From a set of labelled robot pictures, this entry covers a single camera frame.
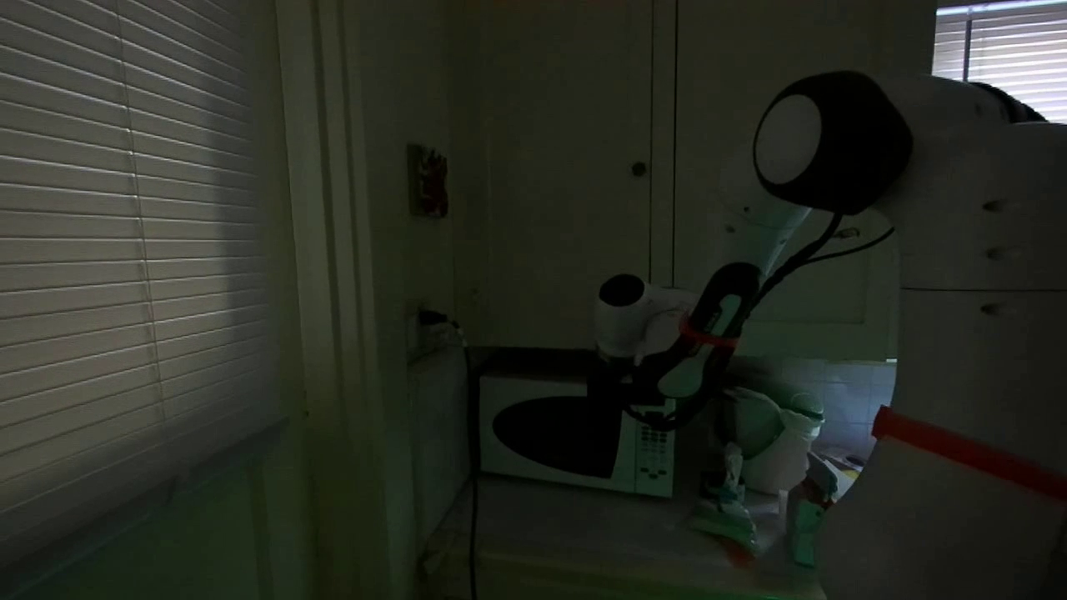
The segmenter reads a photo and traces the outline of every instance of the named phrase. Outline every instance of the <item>window blind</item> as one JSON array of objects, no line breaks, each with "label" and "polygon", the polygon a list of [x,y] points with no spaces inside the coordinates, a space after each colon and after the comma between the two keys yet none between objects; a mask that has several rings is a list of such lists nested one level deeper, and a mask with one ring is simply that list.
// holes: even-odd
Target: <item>window blind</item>
[{"label": "window blind", "polygon": [[281,421],[251,42],[0,5],[0,571]]},{"label": "window blind", "polygon": [[941,11],[934,75],[992,85],[1067,125],[1067,5]]}]

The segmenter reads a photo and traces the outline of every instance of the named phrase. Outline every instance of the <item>white cabinet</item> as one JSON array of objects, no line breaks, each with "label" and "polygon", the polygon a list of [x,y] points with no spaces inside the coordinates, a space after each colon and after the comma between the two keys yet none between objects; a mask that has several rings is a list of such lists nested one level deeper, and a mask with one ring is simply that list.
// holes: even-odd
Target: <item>white cabinet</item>
[{"label": "white cabinet", "polygon": [[[840,68],[927,75],[934,0],[485,0],[475,29],[463,319],[483,348],[591,348],[603,277],[699,290],[731,258],[718,176],[772,95]],[[880,226],[853,221],[835,250]],[[894,244],[801,269],[742,350],[890,357]]]}]

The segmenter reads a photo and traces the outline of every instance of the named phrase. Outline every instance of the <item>red stripe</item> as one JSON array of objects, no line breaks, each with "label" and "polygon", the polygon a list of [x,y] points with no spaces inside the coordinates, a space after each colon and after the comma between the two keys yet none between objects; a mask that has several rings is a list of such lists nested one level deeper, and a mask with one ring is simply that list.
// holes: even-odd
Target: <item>red stripe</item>
[{"label": "red stripe", "polygon": [[1053,471],[1047,471],[1039,464],[1010,456],[1002,451],[983,447],[978,441],[967,441],[959,432],[949,432],[949,430],[901,417],[890,406],[878,410],[873,438],[904,441],[904,444],[920,447],[927,452],[948,456],[952,464],[967,464],[972,471],[983,471],[989,477],[1010,479],[1018,487],[1028,487],[1034,494],[1042,494],[1042,497],[1053,497],[1053,500],[1067,502],[1067,477],[1060,477],[1060,472],[1053,472]]}]

